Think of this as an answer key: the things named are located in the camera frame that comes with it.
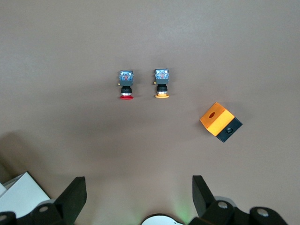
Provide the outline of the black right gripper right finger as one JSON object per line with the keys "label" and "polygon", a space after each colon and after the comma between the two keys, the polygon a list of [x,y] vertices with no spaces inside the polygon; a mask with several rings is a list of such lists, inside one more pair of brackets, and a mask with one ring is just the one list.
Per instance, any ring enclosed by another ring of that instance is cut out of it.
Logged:
{"label": "black right gripper right finger", "polygon": [[249,213],[241,211],[228,201],[216,200],[201,175],[192,177],[193,203],[198,214],[191,225],[286,225],[274,210],[253,207]]}

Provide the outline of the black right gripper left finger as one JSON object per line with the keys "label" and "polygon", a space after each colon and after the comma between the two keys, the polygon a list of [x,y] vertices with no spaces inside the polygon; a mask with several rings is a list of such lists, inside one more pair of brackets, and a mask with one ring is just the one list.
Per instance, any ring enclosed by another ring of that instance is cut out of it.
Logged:
{"label": "black right gripper left finger", "polygon": [[73,225],[87,201],[85,177],[76,177],[53,203],[35,207],[16,218],[12,211],[0,214],[2,225]]}

